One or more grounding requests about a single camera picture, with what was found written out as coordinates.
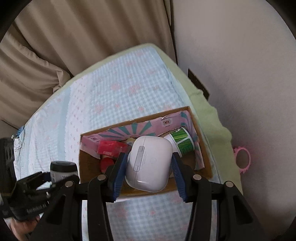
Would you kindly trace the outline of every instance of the beige curtain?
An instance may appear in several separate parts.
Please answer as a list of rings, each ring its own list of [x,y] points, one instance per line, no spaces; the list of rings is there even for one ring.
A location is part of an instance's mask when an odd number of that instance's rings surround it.
[[[0,117],[25,124],[70,76],[147,42],[175,60],[163,0],[33,0],[0,43]]]

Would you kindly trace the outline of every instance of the green striped label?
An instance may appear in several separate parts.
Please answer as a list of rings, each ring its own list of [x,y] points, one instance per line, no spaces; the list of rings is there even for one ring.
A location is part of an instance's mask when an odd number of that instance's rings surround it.
[[[181,143],[178,144],[178,147],[179,147],[179,150],[180,150],[182,156],[190,151],[193,151],[193,145],[192,145],[190,139],[182,141]]]
[[[174,138],[176,143],[178,143],[179,141],[188,137],[186,131],[183,128],[180,128],[180,129],[172,132],[171,135]]]

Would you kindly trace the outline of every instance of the bed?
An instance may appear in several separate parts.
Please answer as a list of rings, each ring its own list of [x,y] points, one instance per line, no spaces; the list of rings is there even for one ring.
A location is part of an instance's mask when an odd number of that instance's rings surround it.
[[[30,118],[15,140],[18,179],[48,171],[54,160],[78,165],[80,134],[164,110],[190,106],[201,128],[213,171],[211,181],[231,180],[239,190],[231,134],[179,67],[158,47],[143,44],[89,67],[56,91]],[[191,204],[178,192],[107,204],[114,240],[183,240]],[[83,203],[83,240],[88,240]],[[212,205],[211,240],[216,207]]]

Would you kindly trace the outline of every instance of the pink hair tie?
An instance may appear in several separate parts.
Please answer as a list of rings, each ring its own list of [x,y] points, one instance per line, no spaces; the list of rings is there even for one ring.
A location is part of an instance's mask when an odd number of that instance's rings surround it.
[[[237,154],[241,150],[244,150],[248,154],[248,157],[249,157],[249,163],[248,163],[248,165],[245,168],[240,168],[239,169],[239,173],[243,173],[244,174],[249,169],[249,167],[251,165],[251,155],[250,155],[250,152],[245,147],[240,147],[240,146],[235,147],[233,149],[235,162],[237,161]]]

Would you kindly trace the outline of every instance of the blue gripper pad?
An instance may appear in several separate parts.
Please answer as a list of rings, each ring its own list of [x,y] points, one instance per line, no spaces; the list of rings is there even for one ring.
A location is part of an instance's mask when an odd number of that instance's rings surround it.
[[[178,153],[174,152],[172,156],[172,170],[175,176],[175,181],[177,184],[179,196],[183,199],[184,202],[187,201],[187,194],[186,194],[186,182],[182,176],[181,170],[180,170],[180,163],[178,163],[178,159],[180,160],[180,156]]]
[[[128,164],[128,156],[125,153],[120,153],[112,170],[113,177],[110,176],[112,182],[112,196],[114,201],[119,197],[124,177],[126,175],[126,167]]]

